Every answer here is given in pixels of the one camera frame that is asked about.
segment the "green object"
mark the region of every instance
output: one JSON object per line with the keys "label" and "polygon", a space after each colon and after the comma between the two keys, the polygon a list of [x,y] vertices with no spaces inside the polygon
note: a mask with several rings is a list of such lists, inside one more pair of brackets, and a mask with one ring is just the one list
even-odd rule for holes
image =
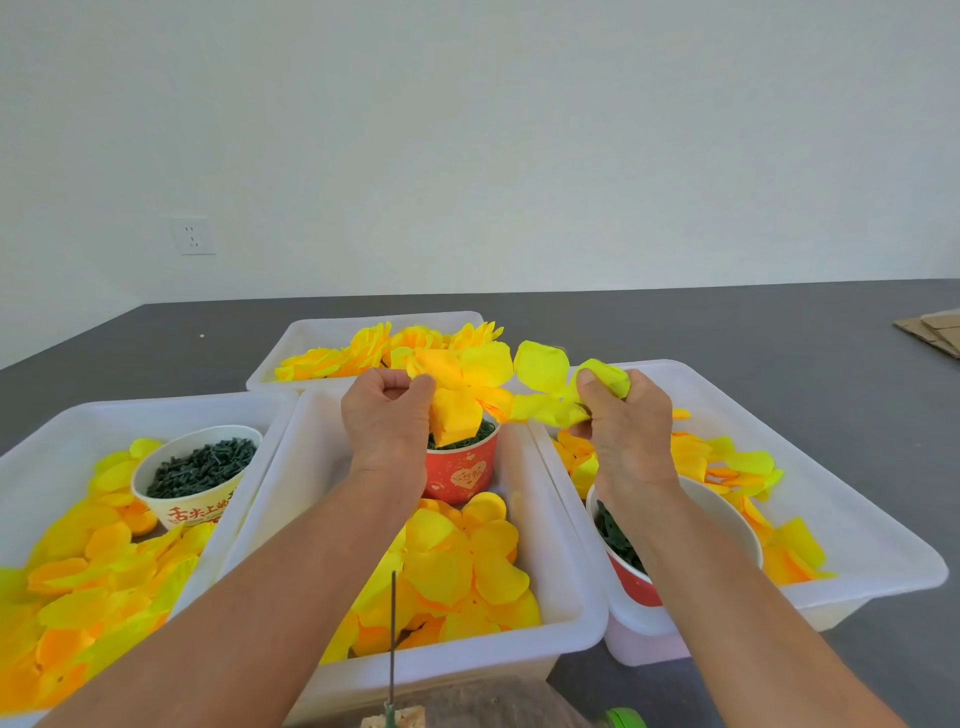
{"label": "green object", "polygon": [[427,449],[463,449],[469,448],[471,445],[476,445],[479,442],[483,442],[488,437],[493,435],[493,431],[496,429],[496,425],[489,420],[484,420],[480,423],[480,429],[477,430],[477,433],[473,437],[467,437],[466,440],[461,440],[458,443],[450,443],[449,445],[444,445],[442,448],[437,447],[437,443],[433,439],[433,432],[430,433],[430,436],[426,440]]}
{"label": "green object", "polygon": [[173,457],[156,469],[149,497],[195,496],[226,483],[246,468],[256,453],[253,440],[234,437]]}
{"label": "green object", "polygon": [[610,708],[606,719],[611,728],[647,728],[643,718],[633,708]]}
{"label": "green object", "polygon": [[600,532],[600,535],[603,536],[603,540],[607,542],[607,546],[613,549],[613,553],[637,571],[647,572],[647,569],[643,567],[643,562],[640,561],[640,557],[636,555],[634,547],[631,546],[627,537],[623,535],[620,526],[613,520],[613,516],[610,514],[610,511],[607,510],[607,506],[599,500],[597,501],[597,516],[594,524]]}

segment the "dark gray floor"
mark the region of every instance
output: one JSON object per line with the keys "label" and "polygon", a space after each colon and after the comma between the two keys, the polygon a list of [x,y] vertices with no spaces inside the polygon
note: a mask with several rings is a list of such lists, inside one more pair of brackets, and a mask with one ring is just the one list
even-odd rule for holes
{"label": "dark gray floor", "polygon": [[[891,322],[957,305],[960,280],[146,305],[0,371],[0,452],[80,402],[242,390],[297,319],[472,309],[506,325],[512,346],[686,362],[953,568],[960,362]],[[827,637],[911,725],[955,726],[958,616],[953,579],[868,604]],[[587,716],[629,705],[651,728],[721,725],[688,660],[626,668],[599,645],[563,657],[550,682]]]}

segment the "white plastic tray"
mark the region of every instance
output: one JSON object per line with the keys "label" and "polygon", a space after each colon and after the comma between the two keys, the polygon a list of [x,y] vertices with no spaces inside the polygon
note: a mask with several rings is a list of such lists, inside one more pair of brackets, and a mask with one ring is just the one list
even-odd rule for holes
{"label": "white plastic tray", "polygon": [[308,389],[324,389],[338,379],[351,382],[353,376],[334,377],[333,379],[307,379],[304,381],[275,381],[274,369],[290,356],[297,356],[309,349],[324,347],[341,349],[348,346],[361,328],[376,326],[380,322],[393,324],[393,333],[411,326],[426,326],[440,333],[456,333],[464,324],[478,327],[483,324],[483,316],[476,311],[439,311],[434,313],[404,313],[399,315],[364,316],[354,319],[302,319],[295,321],[276,342],[267,358],[247,379],[250,391],[268,389],[271,391],[292,390],[303,392]]}
{"label": "white plastic tray", "polygon": [[[692,419],[678,425],[684,431],[705,439],[729,435],[741,450],[767,450],[774,456],[785,475],[770,499],[757,507],[774,525],[803,517],[827,553],[823,569],[837,574],[782,589],[817,629],[835,626],[872,598],[930,589],[946,581],[947,565],[931,546],[690,367],[668,359],[616,366],[640,369],[670,395],[675,407],[688,409]],[[641,606],[623,591],[547,430],[532,425],[531,431],[610,603],[607,644],[614,657],[638,665],[683,656],[685,647],[666,610]],[[649,654],[643,649],[637,653],[622,642],[631,633],[663,639],[640,643]]]}
{"label": "white plastic tray", "polygon": [[[350,447],[340,418],[340,399],[348,385],[342,381],[337,388],[300,397],[222,575],[348,472]],[[396,658],[396,684],[404,691],[479,674],[545,678],[561,654],[587,649],[604,634],[606,601],[589,578],[585,554],[526,425],[501,430],[492,490],[505,498],[509,519],[519,530],[517,565],[530,574],[544,625],[403,650]],[[288,722],[382,700],[388,675],[385,654],[320,666]]]}
{"label": "white plastic tray", "polygon": [[94,463],[138,437],[173,440],[213,425],[247,425],[263,435],[230,505],[180,595],[175,612],[216,578],[297,404],[290,392],[164,400],[101,401],[60,412],[0,457],[0,564],[20,566],[47,527],[86,497]]}

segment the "wall socket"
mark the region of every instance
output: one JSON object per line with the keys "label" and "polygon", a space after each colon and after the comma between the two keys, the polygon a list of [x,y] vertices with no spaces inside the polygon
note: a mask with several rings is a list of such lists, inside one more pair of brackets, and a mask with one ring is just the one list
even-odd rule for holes
{"label": "wall socket", "polygon": [[181,255],[216,255],[205,217],[168,217],[167,223]]}

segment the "printed heart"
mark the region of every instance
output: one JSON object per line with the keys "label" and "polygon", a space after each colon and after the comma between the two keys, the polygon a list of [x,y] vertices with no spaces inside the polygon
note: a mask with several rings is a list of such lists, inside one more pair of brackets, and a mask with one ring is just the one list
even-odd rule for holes
{"label": "printed heart", "polygon": [[477,484],[477,481],[480,479],[480,476],[484,473],[484,470],[486,469],[487,469],[487,461],[481,460],[472,468],[464,468],[463,470],[456,471],[453,475],[450,476],[450,482],[453,483],[458,488],[464,488],[465,490],[470,490],[474,485]]}

